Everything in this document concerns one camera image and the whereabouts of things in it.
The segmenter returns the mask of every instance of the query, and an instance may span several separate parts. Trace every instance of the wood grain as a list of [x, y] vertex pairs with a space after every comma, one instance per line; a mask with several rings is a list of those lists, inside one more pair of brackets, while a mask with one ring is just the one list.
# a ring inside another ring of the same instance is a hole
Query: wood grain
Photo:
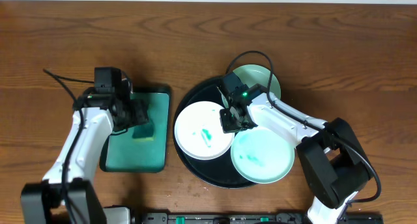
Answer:
[[[0, 223], [21, 223], [20, 192], [58, 156], [71, 100], [42, 73], [92, 79], [96, 66], [135, 84], [171, 86], [173, 113], [197, 83], [223, 74], [240, 52], [269, 54], [283, 101], [315, 117], [347, 120], [380, 174], [382, 195], [352, 212], [416, 223], [417, 7], [405, 5], [7, 1], [0, 3]], [[239, 64], [266, 64], [249, 55]], [[84, 84], [70, 83], [79, 94]], [[210, 186], [183, 166], [169, 135], [158, 174], [103, 173], [104, 206], [171, 212], [307, 210], [300, 164], [281, 181]], [[375, 192], [370, 182], [359, 197]]]

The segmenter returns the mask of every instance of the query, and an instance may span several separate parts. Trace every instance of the black round tray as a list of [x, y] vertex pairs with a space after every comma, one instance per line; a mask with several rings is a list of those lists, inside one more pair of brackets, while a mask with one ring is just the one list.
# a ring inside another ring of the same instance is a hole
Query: black round tray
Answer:
[[247, 188], [255, 185], [245, 179], [233, 165], [230, 149], [225, 154], [212, 160], [198, 160], [185, 154], [175, 140], [175, 122], [180, 112], [190, 104], [210, 101], [223, 105], [222, 96], [217, 90], [221, 77], [213, 77], [195, 86], [186, 94], [179, 104], [174, 116], [173, 138], [175, 149], [181, 161], [195, 176], [201, 180], [221, 188]]

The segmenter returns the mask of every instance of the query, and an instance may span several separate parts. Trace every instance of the green tray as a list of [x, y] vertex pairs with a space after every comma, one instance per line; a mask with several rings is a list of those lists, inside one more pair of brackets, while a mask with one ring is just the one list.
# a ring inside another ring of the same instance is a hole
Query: green tray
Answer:
[[131, 99], [149, 104], [150, 122], [109, 136], [100, 158], [105, 172], [157, 173], [164, 169], [169, 119], [169, 88], [134, 89]]

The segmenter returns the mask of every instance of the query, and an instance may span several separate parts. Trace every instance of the wooden surface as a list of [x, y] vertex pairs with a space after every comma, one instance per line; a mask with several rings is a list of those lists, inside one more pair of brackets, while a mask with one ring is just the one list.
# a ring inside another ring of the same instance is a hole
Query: wooden surface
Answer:
[[[417, 223], [417, 7], [126, 2], [0, 3], [0, 223], [21, 223], [20, 192], [52, 166], [68, 135], [71, 99], [43, 68], [93, 79], [116, 66], [136, 84], [171, 86], [174, 112], [196, 84], [258, 49], [276, 64], [282, 99], [353, 127], [382, 181], [385, 223]], [[265, 64], [248, 56], [239, 64]], [[86, 86], [70, 83], [79, 94]], [[208, 185], [183, 166], [169, 129], [158, 174], [97, 172], [104, 206], [171, 212], [277, 212], [311, 205], [300, 163], [248, 189]], [[359, 197], [375, 192], [374, 181]]]

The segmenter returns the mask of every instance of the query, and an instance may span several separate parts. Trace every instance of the wooden table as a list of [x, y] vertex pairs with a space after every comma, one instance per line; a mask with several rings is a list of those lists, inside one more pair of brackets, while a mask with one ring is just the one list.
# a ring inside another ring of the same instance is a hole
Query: wooden table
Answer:
[[[94, 67], [115, 66], [136, 84], [168, 84], [174, 113], [194, 85], [249, 49], [272, 57], [284, 102], [353, 127], [382, 195], [350, 211], [416, 223], [417, 7], [45, 1], [0, 3], [0, 223], [23, 221], [24, 184], [41, 180], [70, 129], [72, 101], [43, 68], [93, 79]], [[266, 65], [256, 55], [238, 62], [247, 63]], [[206, 184], [182, 164], [171, 134], [161, 173], [98, 170], [94, 186], [104, 206], [171, 212], [306, 211], [313, 198], [298, 160], [273, 184]], [[374, 192], [371, 181], [359, 197]]]

